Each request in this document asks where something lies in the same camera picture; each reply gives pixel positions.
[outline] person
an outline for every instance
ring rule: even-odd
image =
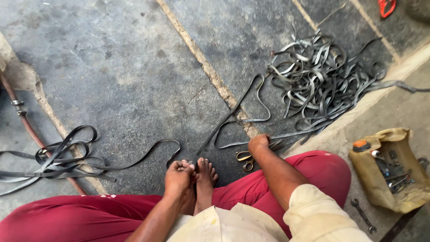
[[[57,196],[0,222],[1,241],[371,241],[341,207],[350,170],[311,151],[282,160],[269,136],[250,140],[261,170],[227,186],[208,159],[175,161],[158,195]]]

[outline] scissors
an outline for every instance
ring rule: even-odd
[[[284,146],[284,144],[281,144],[282,140],[278,140],[276,142],[273,142],[271,144],[269,144],[269,149],[271,151],[275,151],[277,149],[280,149]],[[238,161],[246,161],[248,160],[244,165],[243,165],[243,170],[244,171],[251,171],[254,168],[254,161],[255,159],[252,157],[252,155],[249,153],[249,151],[238,151],[236,152],[236,160]]]

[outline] forearm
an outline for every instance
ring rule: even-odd
[[[126,242],[164,241],[180,210],[180,197],[164,196]]]
[[[253,154],[253,158],[260,165],[275,199],[282,208],[288,210],[289,200],[294,189],[309,181],[268,147],[259,149]]]

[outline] open-end wrench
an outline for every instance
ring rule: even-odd
[[[357,199],[352,199],[351,200],[351,204],[352,204],[352,206],[354,206],[357,209],[358,213],[364,219],[364,221],[366,222],[367,226],[369,226],[369,232],[370,233],[376,232],[376,227],[373,226],[370,223],[369,219],[367,219],[366,214],[364,214],[363,210],[361,210],[360,206],[358,205],[358,200]]]

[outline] orange bottle cap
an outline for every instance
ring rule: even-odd
[[[352,143],[354,147],[361,147],[367,144],[366,140],[357,140],[356,142]]]

